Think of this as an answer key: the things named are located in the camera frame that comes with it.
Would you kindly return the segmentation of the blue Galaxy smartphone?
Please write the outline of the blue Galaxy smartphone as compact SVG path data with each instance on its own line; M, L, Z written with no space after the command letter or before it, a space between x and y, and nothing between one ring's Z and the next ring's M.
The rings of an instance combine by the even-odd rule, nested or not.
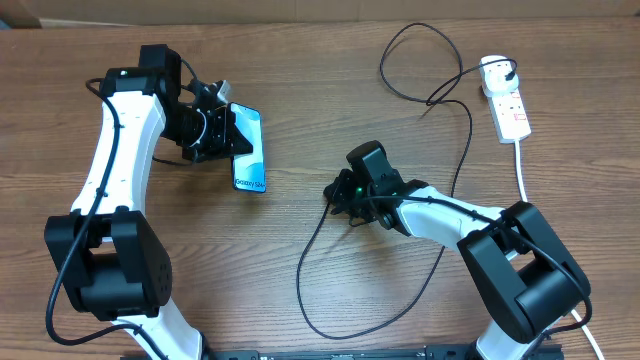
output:
M265 193L261 115L257 110L238 103L231 103L230 111L236 131L232 156L233 187L239 191Z

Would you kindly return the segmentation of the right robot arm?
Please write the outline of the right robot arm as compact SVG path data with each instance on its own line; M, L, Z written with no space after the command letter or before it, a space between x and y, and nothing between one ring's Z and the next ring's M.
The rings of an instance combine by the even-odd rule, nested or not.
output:
M424 181L406 182L377 140L346 159L348 168L324 190L334 213L348 214L356 226L377 222L432 240L463 258L491 316L474 357L525 359L561 332L558 321L578 304L592 308L584 271L533 204L478 206Z

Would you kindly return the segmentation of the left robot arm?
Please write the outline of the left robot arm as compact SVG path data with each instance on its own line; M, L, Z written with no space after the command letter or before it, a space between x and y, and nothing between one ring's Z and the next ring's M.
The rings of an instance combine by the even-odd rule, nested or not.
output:
M226 81L183 83L187 68L168 46L145 45L136 66L87 82L103 109L92 165L70 212L44 229L58 272L52 294L107 333L127 332L150 359L213 355L173 300L170 256L145 216L158 141L179 146L185 166L229 159L238 191L266 189L260 113L230 101Z

